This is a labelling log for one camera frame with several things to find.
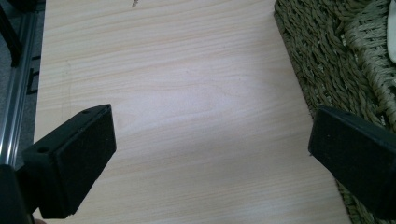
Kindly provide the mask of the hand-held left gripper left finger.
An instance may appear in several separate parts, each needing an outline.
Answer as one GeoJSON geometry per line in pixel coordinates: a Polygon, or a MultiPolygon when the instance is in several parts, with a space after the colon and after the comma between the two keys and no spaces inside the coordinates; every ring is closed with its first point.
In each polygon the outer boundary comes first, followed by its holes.
{"type": "Polygon", "coordinates": [[[112,108],[80,111],[22,152],[18,171],[29,212],[75,214],[117,148],[112,108]]]}

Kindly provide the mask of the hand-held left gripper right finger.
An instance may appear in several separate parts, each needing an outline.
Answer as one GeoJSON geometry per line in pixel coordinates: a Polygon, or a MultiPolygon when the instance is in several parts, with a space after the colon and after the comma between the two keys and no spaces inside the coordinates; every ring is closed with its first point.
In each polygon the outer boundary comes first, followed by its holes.
{"type": "Polygon", "coordinates": [[[308,151],[374,216],[396,219],[396,134],[321,106],[308,151]]]}

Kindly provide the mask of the black stand bracket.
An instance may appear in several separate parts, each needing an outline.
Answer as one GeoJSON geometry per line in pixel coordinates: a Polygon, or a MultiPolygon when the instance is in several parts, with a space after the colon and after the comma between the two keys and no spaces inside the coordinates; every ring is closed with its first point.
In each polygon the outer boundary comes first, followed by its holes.
{"type": "MultiPolygon", "coordinates": [[[[37,10],[39,3],[46,0],[7,0],[13,7],[21,13],[30,13],[37,10]]],[[[11,56],[11,66],[16,67],[22,55],[22,43],[12,27],[6,12],[0,5],[0,34],[4,38],[11,56]]]]}

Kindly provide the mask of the white object in basket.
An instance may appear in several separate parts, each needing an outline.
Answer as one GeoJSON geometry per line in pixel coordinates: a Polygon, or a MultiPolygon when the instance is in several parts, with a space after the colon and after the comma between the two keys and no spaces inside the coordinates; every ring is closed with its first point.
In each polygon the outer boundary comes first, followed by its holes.
{"type": "Polygon", "coordinates": [[[396,63],[396,0],[391,0],[389,4],[387,48],[390,60],[396,63]]]}

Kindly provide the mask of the woven straw basket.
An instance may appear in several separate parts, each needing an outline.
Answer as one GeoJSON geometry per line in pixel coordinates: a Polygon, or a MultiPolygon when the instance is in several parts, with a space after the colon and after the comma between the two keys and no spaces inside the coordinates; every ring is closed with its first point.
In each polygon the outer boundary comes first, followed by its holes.
{"type": "MultiPolygon", "coordinates": [[[[396,64],[387,51],[390,1],[276,0],[276,23],[313,118],[328,106],[396,134],[396,64]]],[[[396,224],[374,216],[336,181],[354,224],[396,224]]]]}

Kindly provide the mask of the aluminium frame rail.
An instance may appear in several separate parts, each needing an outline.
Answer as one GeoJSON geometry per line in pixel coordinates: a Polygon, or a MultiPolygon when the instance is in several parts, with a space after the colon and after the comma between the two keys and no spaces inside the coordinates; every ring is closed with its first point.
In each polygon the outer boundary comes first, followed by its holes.
{"type": "Polygon", "coordinates": [[[37,15],[21,17],[20,41],[23,44],[19,65],[11,69],[5,113],[0,125],[0,164],[16,166],[22,115],[30,76],[37,15]]]}

